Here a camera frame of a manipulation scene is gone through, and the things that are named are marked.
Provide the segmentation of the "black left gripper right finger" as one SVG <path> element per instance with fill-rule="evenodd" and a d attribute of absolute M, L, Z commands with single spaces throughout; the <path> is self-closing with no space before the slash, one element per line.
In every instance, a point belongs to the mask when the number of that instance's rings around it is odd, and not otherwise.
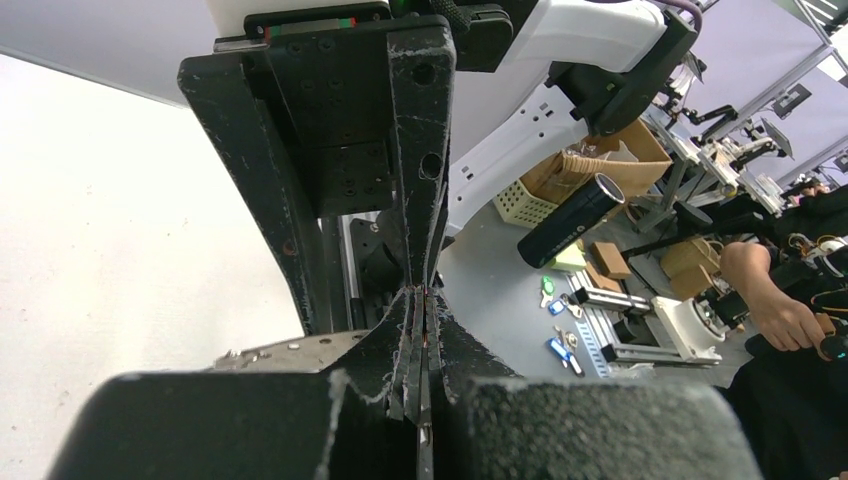
<path fill-rule="evenodd" d="M 741 427 L 708 385 L 522 377 L 426 301 L 438 479 L 757 479 Z"/>

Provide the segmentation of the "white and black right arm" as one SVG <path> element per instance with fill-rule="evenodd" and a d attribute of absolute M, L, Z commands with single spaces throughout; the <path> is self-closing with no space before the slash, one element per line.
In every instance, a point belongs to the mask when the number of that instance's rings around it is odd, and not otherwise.
<path fill-rule="evenodd" d="M 212 1 L 179 89 L 309 335 L 370 329 L 446 236 L 549 155 L 615 134 L 695 43 L 685 2 Z"/>

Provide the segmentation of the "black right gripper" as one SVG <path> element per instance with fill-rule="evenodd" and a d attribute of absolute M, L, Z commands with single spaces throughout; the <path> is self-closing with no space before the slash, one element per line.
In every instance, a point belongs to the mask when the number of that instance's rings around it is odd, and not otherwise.
<path fill-rule="evenodd" d="M 389 1 L 215 1 L 211 15 L 213 52 L 183 60 L 178 85 L 282 271 L 304 332 L 332 330 L 317 219 L 390 201 L 392 125 L 405 283 L 427 287 L 446 184 L 450 28 L 395 32 Z"/>

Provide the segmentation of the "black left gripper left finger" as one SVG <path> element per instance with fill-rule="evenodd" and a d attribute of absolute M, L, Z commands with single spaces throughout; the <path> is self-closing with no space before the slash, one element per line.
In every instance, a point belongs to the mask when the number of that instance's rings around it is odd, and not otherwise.
<path fill-rule="evenodd" d="M 424 292 L 317 373 L 138 372 L 102 384 L 52 479 L 413 479 L 416 390 L 407 381 Z"/>

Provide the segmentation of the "person's bare hand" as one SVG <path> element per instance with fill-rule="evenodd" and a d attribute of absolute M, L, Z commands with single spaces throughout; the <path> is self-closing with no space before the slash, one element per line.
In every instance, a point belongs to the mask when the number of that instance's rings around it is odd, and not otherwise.
<path fill-rule="evenodd" d="M 781 291 L 758 294 L 748 306 L 759 333 L 777 350 L 818 347 L 825 338 L 813 312 Z"/>

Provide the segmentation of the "person's bare forearm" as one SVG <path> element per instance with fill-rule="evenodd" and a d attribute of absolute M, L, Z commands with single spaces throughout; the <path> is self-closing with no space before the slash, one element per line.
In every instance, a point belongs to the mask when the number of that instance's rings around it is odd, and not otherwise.
<path fill-rule="evenodd" d="M 770 251 L 756 243 L 733 242 L 723 248 L 720 257 L 723 278 L 751 311 L 783 297 L 770 277 L 770 267 Z"/>

